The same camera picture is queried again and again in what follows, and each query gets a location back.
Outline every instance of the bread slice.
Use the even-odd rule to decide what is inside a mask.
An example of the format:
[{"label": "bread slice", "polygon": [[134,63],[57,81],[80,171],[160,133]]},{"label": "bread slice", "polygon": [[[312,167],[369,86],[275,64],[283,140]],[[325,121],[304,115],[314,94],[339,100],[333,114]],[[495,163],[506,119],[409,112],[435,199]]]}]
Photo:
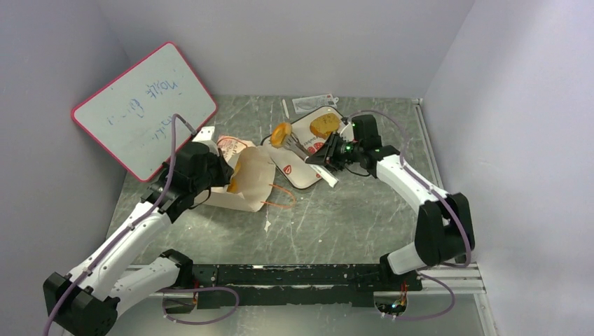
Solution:
[{"label": "bread slice", "polygon": [[330,133],[338,131],[340,119],[334,113],[321,115],[312,121],[310,131],[319,138],[327,139]]}]

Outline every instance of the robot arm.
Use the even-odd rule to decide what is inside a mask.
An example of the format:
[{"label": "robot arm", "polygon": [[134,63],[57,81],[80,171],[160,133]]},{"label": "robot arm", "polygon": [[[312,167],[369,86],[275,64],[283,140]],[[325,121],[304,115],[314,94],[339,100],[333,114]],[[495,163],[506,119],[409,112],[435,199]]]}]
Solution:
[{"label": "robot arm", "polygon": [[202,142],[188,142],[177,153],[172,182],[157,208],[143,221],[132,222],[146,213],[163,191],[168,169],[153,183],[126,221],[80,265],[66,276],[50,275],[43,284],[48,313],[89,265],[101,254],[101,261],[68,295],[54,321],[73,335],[105,335],[125,310],[166,287],[192,286],[190,258],[169,250],[155,262],[122,279],[128,265],[156,235],[166,230],[189,209],[203,190],[229,183],[229,167],[210,136]]},{"label": "robot arm", "polygon": [[388,264],[394,274],[405,274],[440,264],[465,252],[460,230],[450,223],[451,215],[435,194],[452,207],[462,223],[470,249],[474,249],[474,234],[466,197],[461,193],[451,195],[433,185],[408,166],[397,149],[383,146],[373,116],[354,117],[351,125],[352,141],[346,141],[339,134],[333,133],[306,162],[337,170],[344,169],[345,165],[359,163],[371,176],[392,187],[415,210],[417,226],[413,242],[384,255],[380,262]]}]

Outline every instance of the paper bag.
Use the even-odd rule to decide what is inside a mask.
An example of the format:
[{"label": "paper bag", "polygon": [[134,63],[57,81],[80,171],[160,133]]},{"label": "paper bag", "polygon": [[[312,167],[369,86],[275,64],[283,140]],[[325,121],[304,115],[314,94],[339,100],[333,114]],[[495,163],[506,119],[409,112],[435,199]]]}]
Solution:
[{"label": "paper bag", "polygon": [[255,147],[250,141],[221,136],[217,145],[223,151],[227,163],[235,170],[231,184],[212,188],[206,202],[208,190],[205,190],[194,199],[195,204],[204,202],[215,207],[258,211],[272,191],[275,163],[266,150]]}]

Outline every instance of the marble surface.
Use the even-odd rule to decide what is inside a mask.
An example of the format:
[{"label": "marble surface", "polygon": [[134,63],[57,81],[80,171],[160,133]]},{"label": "marble surface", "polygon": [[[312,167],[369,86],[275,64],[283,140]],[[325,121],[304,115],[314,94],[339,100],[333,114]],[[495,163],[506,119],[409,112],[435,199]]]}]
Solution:
[{"label": "marble surface", "polygon": [[[231,135],[260,144],[283,121],[295,121],[295,97],[215,96],[219,111],[208,122],[218,135]],[[282,99],[289,107],[284,114]],[[391,113],[406,128],[411,142],[407,160],[435,183],[418,116],[409,99],[341,97],[338,110],[349,115],[360,109]],[[384,144],[401,147],[395,126],[377,118]],[[194,263],[376,263],[379,257],[399,249],[413,237],[415,213],[388,185],[374,178],[347,171],[336,174],[333,189],[325,182],[307,190],[295,190],[278,171],[275,184],[296,196],[291,209],[265,205],[249,213],[212,206],[186,211],[170,229],[150,243],[135,264],[151,263],[167,249],[176,249]],[[108,236],[125,220],[147,185],[127,175],[114,212]],[[271,202],[287,202],[281,191],[272,190]],[[271,225],[264,230],[266,222]]]}]

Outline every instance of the whiteboard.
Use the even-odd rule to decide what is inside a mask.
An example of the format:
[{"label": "whiteboard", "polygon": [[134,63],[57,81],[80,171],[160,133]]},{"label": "whiteboard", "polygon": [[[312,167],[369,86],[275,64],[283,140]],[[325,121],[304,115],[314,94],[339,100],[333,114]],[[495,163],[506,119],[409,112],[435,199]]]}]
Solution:
[{"label": "whiteboard", "polygon": [[[140,181],[171,155],[171,115],[201,128],[216,103],[178,48],[167,42],[73,108],[71,116]],[[177,149],[191,135],[176,122]]]}]

